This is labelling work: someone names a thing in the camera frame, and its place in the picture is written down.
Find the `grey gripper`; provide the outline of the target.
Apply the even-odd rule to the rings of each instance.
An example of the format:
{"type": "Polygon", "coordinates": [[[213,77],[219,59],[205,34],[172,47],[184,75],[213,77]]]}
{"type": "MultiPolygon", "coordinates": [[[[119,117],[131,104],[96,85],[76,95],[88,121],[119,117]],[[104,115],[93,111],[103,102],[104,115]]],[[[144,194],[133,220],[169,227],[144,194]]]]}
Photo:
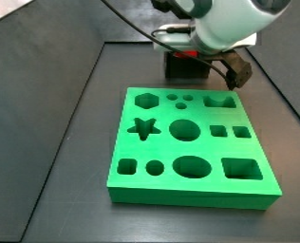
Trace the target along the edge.
{"type": "Polygon", "coordinates": [[[181,50],[192,51],[191,24],[167,24],[152,32],[152,36],[168,46],[181,50]]]}

